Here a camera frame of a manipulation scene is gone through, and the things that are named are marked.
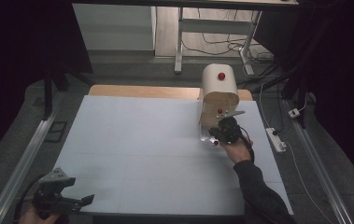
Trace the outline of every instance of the dark sleeve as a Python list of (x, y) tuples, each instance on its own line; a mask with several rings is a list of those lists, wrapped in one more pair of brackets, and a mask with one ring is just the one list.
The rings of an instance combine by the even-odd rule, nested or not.
[(246, 208), (248, 207), (258, 217), (272, 220), (271, 223), (296, 223), (281, 197), (266, 186), (261, 169), (253, 162), (240, 161), (234, 166), (234, 170), (238, 175)]

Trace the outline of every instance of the power strip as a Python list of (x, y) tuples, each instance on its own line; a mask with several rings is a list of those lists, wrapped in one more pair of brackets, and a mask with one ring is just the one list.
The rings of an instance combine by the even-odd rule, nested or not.
[(282, 153), (286, 151), (287, 145), (284, 142), (281, 142), (278, 135), (273, 135), (274, 128), (266, 128), (267, 136), (269, 137), (270, 141), (273, 144), (277, 153)]

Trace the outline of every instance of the white wall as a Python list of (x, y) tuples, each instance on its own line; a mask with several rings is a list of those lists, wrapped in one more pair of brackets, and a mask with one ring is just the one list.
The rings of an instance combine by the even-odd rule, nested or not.
[(154, 50), (154, 7), (73, 7), (87, 49)]

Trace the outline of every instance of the white table surface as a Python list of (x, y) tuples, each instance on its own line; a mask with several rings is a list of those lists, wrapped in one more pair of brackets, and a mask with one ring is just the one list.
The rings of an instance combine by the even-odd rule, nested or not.
[[(200, 141), (198, 108), (196, 100), (85, 96), (54, 166), (77, 179), (63, 196), (95, 194), (87, 213), (243, 215), (234, 164)], [(292, 214), (256, 102), (238, 109), (255, 164)]]

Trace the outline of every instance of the red button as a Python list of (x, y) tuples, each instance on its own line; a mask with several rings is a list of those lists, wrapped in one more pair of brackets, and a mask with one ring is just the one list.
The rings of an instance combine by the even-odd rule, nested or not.
[(219, 79), (219, 80), (222, 81), (222, 80), (225, 79), (225, 78), (226, 78), (226, 75), (225, 75), (224, 73), (219, 73), (219, 74), (218, 74), (218, 79)]

